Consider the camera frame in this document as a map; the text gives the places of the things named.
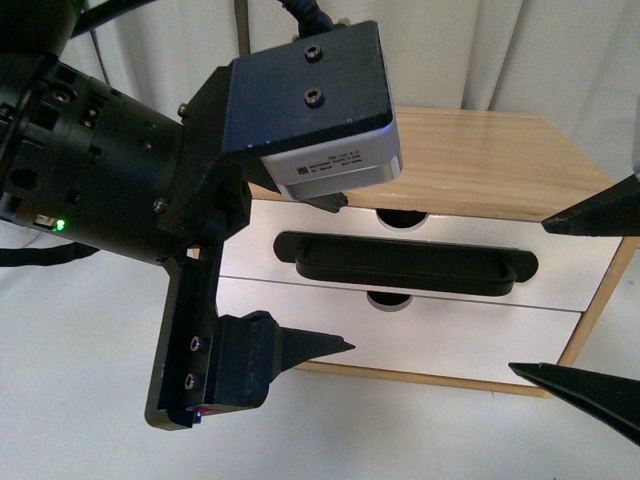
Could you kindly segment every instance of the green led light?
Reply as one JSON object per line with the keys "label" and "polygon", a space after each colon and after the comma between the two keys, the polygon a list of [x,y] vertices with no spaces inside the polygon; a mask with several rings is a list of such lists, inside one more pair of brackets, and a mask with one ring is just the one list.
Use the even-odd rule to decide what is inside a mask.
{"label": "green led light", "polygon": [[64,227],[66,226],[67,226],[67,222],[65,222],[64,220],[56,220],[56,226],[54,227],[53,231],[61,232],[62,230],[64,230]]}

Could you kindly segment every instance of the screw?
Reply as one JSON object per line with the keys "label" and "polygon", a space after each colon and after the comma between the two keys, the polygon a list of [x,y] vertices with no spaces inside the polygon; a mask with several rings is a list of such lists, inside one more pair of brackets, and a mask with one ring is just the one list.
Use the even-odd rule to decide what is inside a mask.
{"label": "screw", "polygon": [[153,202],[153,211],[156,213],[164,213],[167,211],[167,208],[169,208],[169,202],[166,198],[158,197]]}
{"label": "screw", "polygon": [[62,103],[69,103],[71,101],[71,95],[62,90],[54,90],[51,92],[51,96]]}
{"label": "screw", "polygon": [[195,336],[191,339],[191,344],[189,345],[189,350],[192,352],[204,352],[207,348],[206,344],[199,336]]}
{"label": "screw", "polygon": [[316,63],[322,59],[322,50],[318,45],[310,45],[304,50],[304,58],[309,63]]}
{"label": "screw", "polygon": [[310,88],[304,92],[304,101],[309,108],[320,108],[324,103],[324,95],[319,88]]}
{"label": "screw", "polygon": [[187,378],[184,379],[184,388],[186,390],[193,390],[198,387],[198,377],[196,377],[193,373],[187,375]]}

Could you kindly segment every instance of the circular hole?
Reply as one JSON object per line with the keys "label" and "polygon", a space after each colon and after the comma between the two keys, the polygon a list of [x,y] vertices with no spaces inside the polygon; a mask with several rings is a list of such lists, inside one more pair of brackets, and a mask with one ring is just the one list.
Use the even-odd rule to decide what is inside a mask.
{"label": "circular hole", "polygon": [[394,231],[412,232],[420,228],[427,221],[428,214],[417,210],[376,209],[380,223]]}
{"label": "circular hole", "polygon": [[200,350],[201,346],[202,346],[202,341],[200,340],[200,337],[196,335],[191,339],[191,345],[189,345],[189,349],[192,352],[197,352],[198,350]]}
{"label": "circular hole", "polygon": [[378,310],[383,312],[399,312],[407,308],[413,297],[404,293],[367,292],[367,300]]}
{"label": "circular hole", "polygon": [[76,93],[66,85],[55,83],[51,86],[51,96],[62,103],[69,103],[76,98]]}
{"label": "circular hole", "polygon": [[13,185],[23,190],[33,190],[38,186],[38,174],[28,168],[14,170],[9,179]]}
{"label": "circular hole", "polygon": [[187,390],[193,390],[195,386],[196,386],[196,377],[193,373],[190,373],[189,375],[187,375],[187,378],[185,378],[184,380],[184,388],[186,388]]}

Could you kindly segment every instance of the hex socket screw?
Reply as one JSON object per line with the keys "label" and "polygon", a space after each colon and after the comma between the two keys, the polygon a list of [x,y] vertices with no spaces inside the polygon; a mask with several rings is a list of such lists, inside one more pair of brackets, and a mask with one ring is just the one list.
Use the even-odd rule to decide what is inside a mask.
{"label": "hex socket screw", "polygon": [[194,390],[200,386],[200,381],[193,373],[189,373],[184,379],[185,390]]}
{"label": "hex socket screw", "polygon": [[324,104],[324,95],[319,88],[310,88],[304,92],[304,102],[309,108],[320,108]]}
{"label": "hex socket screw", "polygon": [[304,49],[304,58],[306,58],[309,63],[316,63],[322,60],[322,50],[318,45],[309,45]]}
{"label": "hex socket screw", "polygon": [[195,335],[191,339],[191,343],[189,344],[189,350],[191,350],[192,352],[205,352],[207,350],[207,345],[202,338]]}

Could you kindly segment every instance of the black cylindrical motor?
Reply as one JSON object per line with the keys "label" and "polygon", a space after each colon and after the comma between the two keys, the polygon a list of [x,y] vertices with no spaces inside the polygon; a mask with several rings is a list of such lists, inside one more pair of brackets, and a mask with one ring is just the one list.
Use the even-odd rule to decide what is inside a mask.
{"label": "black cylindrical motor", "polygon": [[157,228],[181,124],[50,56],[0,72],[0,218],[151,263],[188,246]]}

